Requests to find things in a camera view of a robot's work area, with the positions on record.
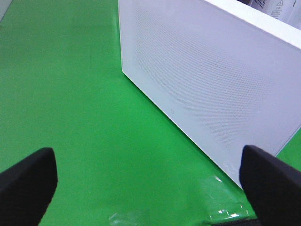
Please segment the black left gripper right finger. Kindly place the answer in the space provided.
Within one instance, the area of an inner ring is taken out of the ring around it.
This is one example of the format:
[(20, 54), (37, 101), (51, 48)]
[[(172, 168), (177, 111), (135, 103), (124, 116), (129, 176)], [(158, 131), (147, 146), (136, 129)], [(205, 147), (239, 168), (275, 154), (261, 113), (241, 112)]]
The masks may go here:
[(301, 224), (299, 170), (254, 145), (245, 145), (239, 181), (261, 225)]

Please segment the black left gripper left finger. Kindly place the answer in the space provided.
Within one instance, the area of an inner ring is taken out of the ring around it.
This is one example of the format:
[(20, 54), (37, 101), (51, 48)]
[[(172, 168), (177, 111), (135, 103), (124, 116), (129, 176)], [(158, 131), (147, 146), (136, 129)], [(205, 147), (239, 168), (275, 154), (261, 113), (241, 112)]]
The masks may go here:
[(37, 226), (58, 185), (55, 152), (41, 148), (0, 174), (0, 224)]

